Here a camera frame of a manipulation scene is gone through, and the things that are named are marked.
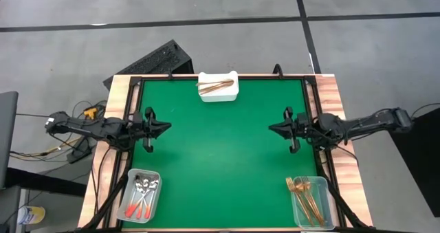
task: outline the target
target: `white box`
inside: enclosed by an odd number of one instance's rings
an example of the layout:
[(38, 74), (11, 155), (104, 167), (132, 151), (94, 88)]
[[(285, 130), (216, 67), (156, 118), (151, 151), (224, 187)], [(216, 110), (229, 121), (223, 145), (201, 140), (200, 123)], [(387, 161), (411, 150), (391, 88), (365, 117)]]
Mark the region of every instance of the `white box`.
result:
[[(232, 79), (234, 84), (203, 95), (199, 93), (200, 98), (204, 102), (229, 102), (235, 100), (239, 94), (239, 75), (236, 71), (231, 71), (228, 74), (206, 74), (204, 72), (199, 74), (199, 82), (220, 82), (226, 79)], [(209, 86), (213, 86), (213, 84), (199, 85), (199, 89)]]

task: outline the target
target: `green mat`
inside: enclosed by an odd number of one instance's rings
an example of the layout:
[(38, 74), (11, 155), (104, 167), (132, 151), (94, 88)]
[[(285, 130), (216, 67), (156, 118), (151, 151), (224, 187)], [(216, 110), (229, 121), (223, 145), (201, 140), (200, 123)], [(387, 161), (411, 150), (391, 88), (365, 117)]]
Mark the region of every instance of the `green mat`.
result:
[(147, 153), (138, 142), (133, 168), (163, 180), (155, 217), (123, 228), (296, 227), (288, 176), (316, 175), (312, 147), (289, 152), (289, 141), (267, 127), (285, 107), (305, 112), (299, 80), (240, 80), (234, 102), (202, 102), (196, 80), (147, 80), (141, 112), (173, 126)]

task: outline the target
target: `wooden table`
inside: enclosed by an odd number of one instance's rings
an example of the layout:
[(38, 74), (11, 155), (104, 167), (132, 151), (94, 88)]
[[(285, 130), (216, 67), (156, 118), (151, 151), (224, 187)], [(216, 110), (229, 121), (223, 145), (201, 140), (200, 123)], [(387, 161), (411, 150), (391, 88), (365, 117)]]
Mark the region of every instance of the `wooden table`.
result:
[[(309, 75), (309, 74), (286, 74), (285, 76), (301, 76), (301, 75)], [(107, 103), (107, 109), (105, 113), (105, 117), (118, 117), (123, 118), (124, 110), (126, 108), (127, 95), (129, 92), (129, 82), (132, 76), (140, 76), (140, 75), (117, 75), (113, 77), (113, 83), (111, 86), (111, 90), (109, 93), (109, 99)], [(155, 74), (155, 75), (142, 75), (144, 77), (167, 77), (168, 75), (164, 74)], [(176, 74), (174, 77), (179, 76), (197, 76), (197, 75), (179, 75)], [(277, 74), (249, 74), (244, 76), (277, 76)], [(340, 99), (340, 94), (338, 90), (338, 86), (336, 84), (336, 78), (334, 75), (315, 75), (318, 93), (320, 96), (322, 110), (327, 113), (332, 113), (334, 115), (338, 115), (340, 118), (344, 119), (344, 109), (342, 108), (342, 103)], [(135, 86), (132, 94), (132, 103), (130, 105), (130, 113), (135, 111), (135, 103), (137, 101), (138, 95), (138, 86)], [(312, 109), (312, 113), (316, 114), (316, 108), (314, 104), (314, 99), (311, 92), (311, 87), (307, 88), (309, 90), (309, 101)], [(345, 149), (353, 151), (353, 145), (351, 142), (347, 146), (344, 146)], [(93, 172), (95, 177), (98, 177), (98, 169), (101, 164), (102, 158), (105, 152), (108, 149), (108, 144), (105, 142), (99, 142), (95, 155), (93, 158)], [(350, 157), (349, 155), (343, 153), (342, 151), (334, 150), (332, 152), (333, 163), (335, 164), (335, 172), (338, 179), (338, 185), (340, 189), (340, 194), (344, 198), (344, 200), (348, 203), (352, 211), (357, 214), (361, 221), (363, 221), (367, 225), (372, 225), (371, 216), (369, 213), (369, 208), (366, 202), (364, 188), (362, 186), (362, 180), (360, 177), (359, 169), (356, 164), (356, 161)], [(122, 156), (121, 167), (125, 166), (125, 155)], [(100, 184), (99, 184), (99, 195), (98, 195), (98, 204), (102, 205), (104, 200), (107, 198), (109, 194), (109, 186), (112, 177), (113, 167), (115, 164), (116, 152), (114, 150), (110, 150), (107, 153), (103, 164), (102, 170), (100, 174)], [(116, 226), (116, 210), (119, 206), (120, 198), (119, 196), (115, 199), (113, 203), (113, 209), (110, 218), (110, 227)], [(82, 206), (80, 220), (78, 222), (78, 227), (82, 227), (87, 224), (92, 216), (94, 215), (94, 206), (95, 206), (95, 194), (94, 194), (94, 185), (92, 178), (90, 176), (89, 182), (87, 185), (87, 192), (85, 195), (84, 203)], [(334, 211), (333, 218), (336, 219), (336, 211)], [(282, 230), (282, 228), (270, 229), (270, 230)]]

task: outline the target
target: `clear plastic container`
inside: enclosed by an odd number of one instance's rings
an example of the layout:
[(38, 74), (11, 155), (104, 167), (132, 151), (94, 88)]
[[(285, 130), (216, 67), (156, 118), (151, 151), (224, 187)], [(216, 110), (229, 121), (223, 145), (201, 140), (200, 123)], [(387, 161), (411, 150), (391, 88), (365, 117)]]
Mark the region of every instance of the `clear plastic container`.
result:
[(327, 184), (327, 180), (323, 177), (307, 177), (310, 181), (311, 187), (311, 195), (313, 199), (316, 202), (316, 205), (318, 206), (318, 209), (324, 218), (324, 225), (321, 226), (319, 222), (314, 219), (313, 224), (310, 224), (309, 220), (307, 219), (303, 208), (298, 201), (297, 196), (294, 192), (291, 192), (291, 200), (292, 205), (294, 207), (294, 220), (295, 223), (301, 227), (304, 230), (332, 230), (335, 228), (335, 225), (333, 224), (332, 218), (331, 218), (331, 211), (330, 211), (330, 192), (329, 187)]
[[(137, 215), (138, 215), (138, 212), (141, 208), (141, 204), (136, 208), (136, 210), (131, 215), (131, 217), (126, 216), (126, 211), (129, 206), (129, 203), (133, 200), (133, 204), (136, 204), (136, 202), (140, 201), (142, 198), (142, 193), (137, 191), (136, 187), (135, 187), (136, 175), (146, 175), (147, 177), (150, 177), (151, 180), (155, 177), (158, 178), (157, 188), (155, 190), (149, 191), (144, 196), (145, 202), (148, 203), (149, 208), (150, 208), (149, 215), (146, 216), (146, 214), (148, 214), (148, 213), (146, 213), (145, 203), (142, 202), (142, 211), (140, 213), (140, 218), (138, 218)], [(122, 198), (121, 205), (116, 213), (116, 217), (120, 220), (123, 220), (123, 221), (130, 221), (130, 222), (135, 222), (135, 223), (146, 223), (154, 217), (154, 214), (156, 211), (156, 206), (157, 206), (157, 201), (159, 200), (160, 189), (162, 187), (162, 179), (160, 178), (160, 175), (157, 172), (149, 171), (149, 170), (141, 170), (141, 169), (137, 169), (137, 168), (132, 168), (131, 170), (129, 170), (128, 176), (129, 176), (129, 180), (127, 182), (127, 185), (126, 185), (126, 188), (124, 191), (124, 196)]]

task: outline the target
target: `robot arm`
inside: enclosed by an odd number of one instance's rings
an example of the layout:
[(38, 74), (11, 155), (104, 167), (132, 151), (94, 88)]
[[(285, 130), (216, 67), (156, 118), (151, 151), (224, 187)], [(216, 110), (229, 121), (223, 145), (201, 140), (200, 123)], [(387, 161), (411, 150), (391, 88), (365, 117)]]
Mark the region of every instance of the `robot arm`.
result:
[(81, 120), (68, 116), (64, 111), (53, 113), (47, 119), (45, 128), (50, 135), (57, 133), (76, 133), (95, 140), (107, 142), (111, 147), (127, 151), (136, 140), (144, 139), (144, 148), (153, 152), (151, 138), (159, 137), (171, 127), (171, 123), (159, 122), (152, 108), (145, 112), (146, 120), (140, 112), (133, 114), (131, 120), (120, 118), (102, 118), (99, 120)]
[(287, 107), (284, 111), (284, 122), (273, 124), (269, 129), (291, 141), (290, 152), (300, 149), (296, 137), (306, 139), (309, 143), (323, 148), (336, 146), (342, 140), (348, 140), (378, 131), (407, 132), (413, 125), (408, 113), (400, 108), (382, 109), (373, 115), (354, 120), (341, 120), (331, 113), (322, 113), (313, 122), (309, 122), (306, 113), (299, 113), (292, 119), (293, 111)]

